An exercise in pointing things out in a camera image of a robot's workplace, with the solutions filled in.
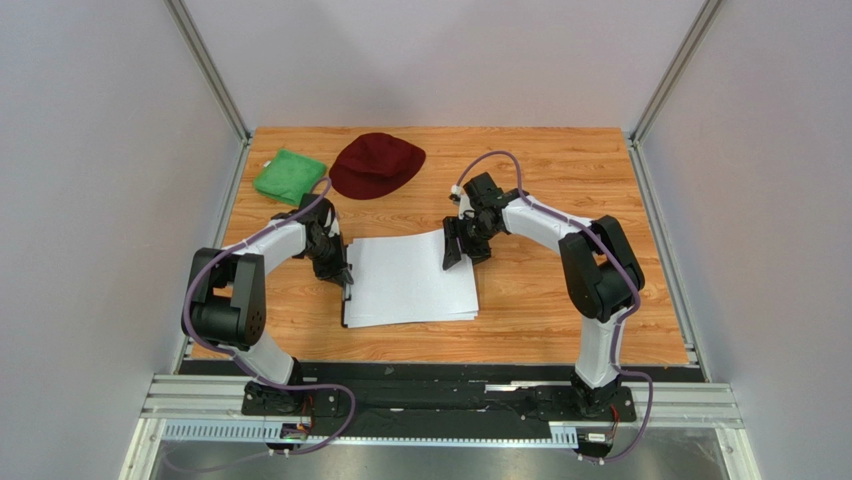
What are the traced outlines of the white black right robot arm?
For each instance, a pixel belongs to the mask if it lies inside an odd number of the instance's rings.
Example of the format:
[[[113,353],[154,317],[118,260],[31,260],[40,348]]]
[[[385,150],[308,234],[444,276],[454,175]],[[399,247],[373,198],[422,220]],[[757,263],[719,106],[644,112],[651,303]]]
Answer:
[[[539,203],[526,191],[503,191],[483,173],[451,189],[458,213],[443,221],[442,267],[491,256],[499,233],[526,237],[560,256],[569,298],[582,317],[581,349],[571,376],[570,406],[592,418],[620,386],[617,356],[624,317],[640,304],[644,274],[620,223],[581,218]]]

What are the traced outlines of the black clipboard folder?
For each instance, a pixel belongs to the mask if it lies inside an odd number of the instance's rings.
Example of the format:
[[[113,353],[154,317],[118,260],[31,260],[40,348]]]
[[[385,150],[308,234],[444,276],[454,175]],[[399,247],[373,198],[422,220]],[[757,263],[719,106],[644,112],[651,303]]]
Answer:
[[[351,293],[352,293],[352,284],[345,284],[342,287],[342,298],[341,298],[341,326],[343,328],[348,328],[348,306],[351,301]]]

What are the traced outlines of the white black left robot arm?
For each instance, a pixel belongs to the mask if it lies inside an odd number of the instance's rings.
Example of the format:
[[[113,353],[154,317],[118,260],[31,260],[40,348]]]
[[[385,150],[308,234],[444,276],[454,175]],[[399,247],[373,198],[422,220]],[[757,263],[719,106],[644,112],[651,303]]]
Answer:
[[[306,404],[299,361],[266,333],[266,278],[290,259],[307,259],[320,281],[353,284],[333,203],[306,194],[298,209],[275,215],[247,239],[193,257],[181,327],[203,346],[229,355],[252,376],[249,394],[286,412]]]

